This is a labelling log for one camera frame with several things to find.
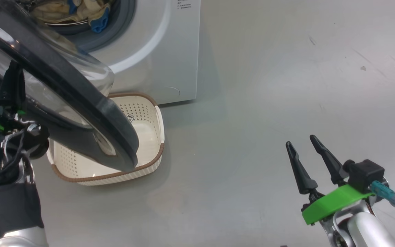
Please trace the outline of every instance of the laundry basket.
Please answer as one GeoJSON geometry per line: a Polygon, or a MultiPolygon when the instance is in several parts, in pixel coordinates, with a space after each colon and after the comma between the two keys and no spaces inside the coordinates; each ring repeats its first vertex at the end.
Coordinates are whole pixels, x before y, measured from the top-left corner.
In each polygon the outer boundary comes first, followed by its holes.
{"type": "Polygon", "coordinates": [[[131,180],[154,172],[164,150],[163,117],[155,101],[141,93],[109,96],[123,114],[133,118],[132,125],[140,146],[136,152],[138,164],[133,172],[120,172],[92,161],[73,150],[53,142],[47,157],[55,174],[62,180],[85,186],[105,185],[131,180]]]}

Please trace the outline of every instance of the gray floor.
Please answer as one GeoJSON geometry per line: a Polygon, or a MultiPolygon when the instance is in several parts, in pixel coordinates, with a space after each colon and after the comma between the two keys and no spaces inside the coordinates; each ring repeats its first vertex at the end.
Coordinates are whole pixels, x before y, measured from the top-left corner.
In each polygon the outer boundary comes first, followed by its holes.
{"type": "MultiPolygon", "coordinates": [[[[395,189],[395,1],[202,0],[199,66],[198,99],[162,108],[153,174],[84,187],[35,162],[52,247],[328,246],[284,147],[330,192],[310,134],[395,189]]],[[[395,208],[375,209],[395,236],[395,208]]]]}

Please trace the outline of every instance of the washing machine door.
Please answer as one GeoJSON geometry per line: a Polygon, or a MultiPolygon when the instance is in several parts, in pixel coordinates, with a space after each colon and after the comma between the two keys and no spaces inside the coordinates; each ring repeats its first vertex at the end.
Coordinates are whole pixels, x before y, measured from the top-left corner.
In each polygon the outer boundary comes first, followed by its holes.
{"type": "Polygon", "coordinates": [[[0,0],[0,83],[10,61],[24,69],[27,118],[64,146],[116,170],[137,164],[138,136],[108,99],[114,74],[66,38],[0,0]]]}

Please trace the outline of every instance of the laundry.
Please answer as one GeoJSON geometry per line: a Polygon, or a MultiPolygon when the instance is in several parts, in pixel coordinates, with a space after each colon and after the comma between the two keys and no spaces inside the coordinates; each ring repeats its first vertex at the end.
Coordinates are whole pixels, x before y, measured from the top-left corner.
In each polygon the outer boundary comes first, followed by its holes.
{"type": "Polygon", "coordinates": [[[91,30],[102,32],[109,19],[110,1],[104,0],[52,0],[31,12],[46,23],[88,21],[91,30]]]}

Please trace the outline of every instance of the blue fabric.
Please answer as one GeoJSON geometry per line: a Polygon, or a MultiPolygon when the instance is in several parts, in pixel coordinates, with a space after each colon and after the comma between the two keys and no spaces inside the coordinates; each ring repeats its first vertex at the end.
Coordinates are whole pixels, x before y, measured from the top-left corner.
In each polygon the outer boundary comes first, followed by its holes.
{"type": "Polygon", "coordinates": [[[74,14],[77,11],[77,6],[74,5],[72,0],[68,0],[69,14],[74,14]]]}
{"type": "Polygon", "coordinates": [[[101,33],[108,25],[108,20],[109,20],[109,8],[106,8],[105,12],[99,19],[91,21],[91,23],[90,23],[91,30],[94,33],[101,33]]]}

